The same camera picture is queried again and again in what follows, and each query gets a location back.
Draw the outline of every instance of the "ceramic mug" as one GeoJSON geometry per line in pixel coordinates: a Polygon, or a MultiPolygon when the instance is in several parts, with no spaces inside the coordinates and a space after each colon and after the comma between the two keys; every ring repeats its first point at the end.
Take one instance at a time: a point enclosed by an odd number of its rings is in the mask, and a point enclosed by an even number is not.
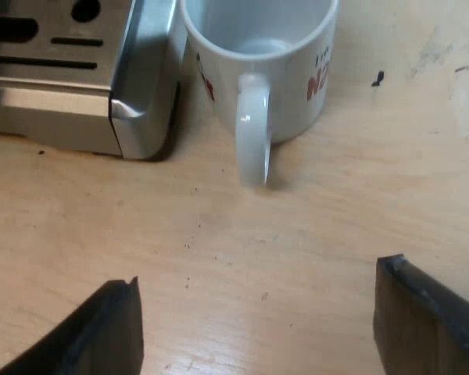
{"type": "Polygon", "coordinates": [[[271,143],[320,114],[338,0],[181,0],[214,112],[235,134],[242,182],[265,184],[271,143]]]}

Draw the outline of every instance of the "wooden table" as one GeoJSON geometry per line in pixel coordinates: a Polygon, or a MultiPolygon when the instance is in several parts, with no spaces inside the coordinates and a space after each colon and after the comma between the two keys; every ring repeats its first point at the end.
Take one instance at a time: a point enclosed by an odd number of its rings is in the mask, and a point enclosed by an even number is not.
{"type": "Polygon", "coordinates": [[[383,373],[378,256],[469,299],[469,0],[345,0],[326,109],[265,191],[191,60],[165,162],[0,136],[0,366],[138,275],[142,373],[383,373]]]}

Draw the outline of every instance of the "printed logo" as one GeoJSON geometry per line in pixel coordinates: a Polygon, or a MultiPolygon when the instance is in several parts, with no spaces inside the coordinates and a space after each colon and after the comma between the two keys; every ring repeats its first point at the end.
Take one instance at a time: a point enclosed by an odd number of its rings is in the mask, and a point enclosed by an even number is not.
{"type": "MultiPolygon", "coordinates": [[[[325,59],[328,57],[330,52],[330,46],[327,46],[326,49],[319,53],[316,56],[314,61],[314,66],[317,68],[325,59]]],[[[327,82],[328,77],[328,64],[330,59],[318,70],[316,77],[311,77],[307,83],[307,101],[311,100],[314,95],[321,91],[327,82]]]]}
{"type": "Polygon", "coordinates": [[[213,94],[213,85],[212,85],[212,82],[210,82],[205,77],[205,74],[203,73],[203,65],[202,65],[202,60],[200,59],[199,53],[196,54],[196,62],[198,63],[198,69],[199,69],[200,75],[202,76],[203,83],[205,84],[206,92],[209,95],[212,102],[215,102],[216,98],[213,94]]]}
{"type": "Polygon", "coordinates": [[[318,70],[317,77],[311,77],[307,84],[307,101],[323,89],[328,77],[328,62],[318,70]]]}

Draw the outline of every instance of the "espresso machine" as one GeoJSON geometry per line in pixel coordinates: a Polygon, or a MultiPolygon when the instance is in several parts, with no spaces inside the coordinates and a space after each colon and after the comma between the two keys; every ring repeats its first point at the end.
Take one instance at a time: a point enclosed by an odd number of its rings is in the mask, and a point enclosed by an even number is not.
{"type": "Polygon", "coordinates": [[[178,0],[0,0],[0,134],[151,159],[186,31],[178,0]]]}

